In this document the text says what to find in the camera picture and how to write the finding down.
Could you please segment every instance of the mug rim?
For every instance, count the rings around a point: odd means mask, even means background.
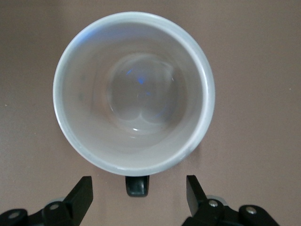
[[[75,137],[72,137],[70,134],[70,128],[68,123],[65,120],[64,110],[62,107],[61,97],[58,95],[59,89],[61,88],[61,84],[59,83],[60,78],[63,76],[60,74],[60,71],[64,67],[64,64],[68,60],[71,52],[77,47],[77,45],[82,41],[85,37],[86,33],[93,31],[95,28],[103,25],[114,24],[114,23],[124,23],[124,22],[140,22],[142,24],[151,25],[153,27],[159,28],[164,32],[170,34],[174,37],[189,53],[191,58],[193,59],[197,70],[199,71],[199,76],[202,84],[202,110],[201,114],[198,118],[198,123],[195,126],[192,135],[186,142],[182,145],[181,149],[176,152],[172,157],[166,159],[163,162],[158,163],[157,165],[153,165],[148,168],[121,168],[118,166],[112,166],[110,163],[105,161],[101,161],[102,164],[99,165],[99,161],[94,160],[93,155],[85,154],[83,152],[83,147],[77,141]],[[164,171],[182,161],[185,157],[187,157],[195,148],[199,145],[203,137],[205,136],[210,122],[212,120],[213,112],[214,112],[214,104],[215,104],[215,87],[214,87],[214,79],[211,71],[211,67],[209,62],[201,49],[201,47],[197,44],[197,42],[179,25],[174,22],[163,18],[158,15],[145,13],[145,12],[121,12],[112,14],[106,17],[103,17],[80,31],[69,43],[65,51],[63,52],[59,63],[57,65],[55,71],[55,78],[53,84],[53,101],[54,101],[54,109],[57,121],[59,126],[71,144],[71,146],[87,161],[92,163],[93,165],[106,170],[108,172],[119,174],[123,176],[146,176],[154,173],[158,173]]]

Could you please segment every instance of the black clamp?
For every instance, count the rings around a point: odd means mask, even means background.
[[[79,226],[93,200],[92,178],[82,177],[62,202],[52,202],[27,215],[24,209],[0,215],[0,226]]]
[[[232,210],[219,200],[208,199],[196,176],[187,176],[187,202],[192,217],[182,226],[279,226],[263,208],[244,205]]]

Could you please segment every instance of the bolt head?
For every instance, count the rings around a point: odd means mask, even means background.
[[[212,206],[212,207],[217,207],[218,203],[215,200],[209,200],[209,205]]]
[[[247,206],[246,211],[250,214],[256,214],[257,213],[256,209],[252,206]]]

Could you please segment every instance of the mug handle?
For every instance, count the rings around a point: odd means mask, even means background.
[[[150,176],[126,176],[127,194],[131,197],[145,197],[149,193]]]

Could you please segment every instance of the screw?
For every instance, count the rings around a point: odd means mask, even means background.
[[[12,214],[9,215],[8,219],[13,219],[16,218],[20,215],[19,211],[13,212]]]
[[[215,201],[215,200],[210,200],[210,201],[209,201],[209,205],[212,206],[212,207],[217,207],[217,206],[218,206],[218,203],[217,203],[217,201]]]
[[[53,204],[49,207],[50,210],[55,210],[56,208],[58,208],[58,204]]]
[[[257,211],[252,206],[247,206],[246,211],[250,214],[256,214]]]

